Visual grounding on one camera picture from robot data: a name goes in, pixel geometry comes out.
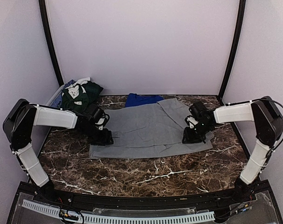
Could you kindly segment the blue printed t-shirt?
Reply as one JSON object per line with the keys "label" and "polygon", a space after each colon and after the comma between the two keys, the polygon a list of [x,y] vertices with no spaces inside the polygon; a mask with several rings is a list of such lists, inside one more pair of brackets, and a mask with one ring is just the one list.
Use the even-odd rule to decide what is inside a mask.
{"label": "blue printed t-shirt", "polygon": [[162,100],[164,100],[164,98],[159,95],[138,95],[136,93],[130,93],[127,96],[125,107],[155,104]]}

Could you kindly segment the grey button shirt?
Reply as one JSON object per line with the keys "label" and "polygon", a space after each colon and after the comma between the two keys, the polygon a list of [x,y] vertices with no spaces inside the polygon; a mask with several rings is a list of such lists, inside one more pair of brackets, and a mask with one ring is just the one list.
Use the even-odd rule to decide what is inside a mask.
{"label": "grey button shirt", "polygon": [[105,111],[114,143],[90,146],[91,159],[142,159],[190,154],[212,149],[212,133],[205,143],[182,143],[188,106],[175,98],[155,104]]}

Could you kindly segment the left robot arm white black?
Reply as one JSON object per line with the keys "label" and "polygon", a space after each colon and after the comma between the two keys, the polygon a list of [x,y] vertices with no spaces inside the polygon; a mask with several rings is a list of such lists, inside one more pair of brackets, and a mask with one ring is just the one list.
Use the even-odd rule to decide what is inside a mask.
{"label": "left robot arm white black", "polygon": [[36,186],[40,197],[47,203],[55,203],[58,193],[38,159],[32,136],[38,130],[50,130],[53,127],[77,129],[88,138],[91,145],[108,146],[113,144],[112,132],[105,127],[108,121],[109,115],[96,104],[77,112],[71,108],[34,104],[21,98],[5,118],[2,129],[11,153]]}

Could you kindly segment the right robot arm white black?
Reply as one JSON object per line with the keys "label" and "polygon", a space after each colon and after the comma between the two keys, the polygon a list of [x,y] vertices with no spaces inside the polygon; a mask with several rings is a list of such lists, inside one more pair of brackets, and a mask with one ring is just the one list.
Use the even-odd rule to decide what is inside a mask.
{"label": "right robot arm white black", "polygon": [[272,154],[283,142],[283,105],[265,96],[243,102],[231,103],[209,110],[198,101],[189,108],[185,118],[182,143],[206,143],[206,135],[217,125],[252,122],[255,127],[255,145],[240,176],[234,182],[230,198],[242,202],[249,198],[255,182],[267,167]]}

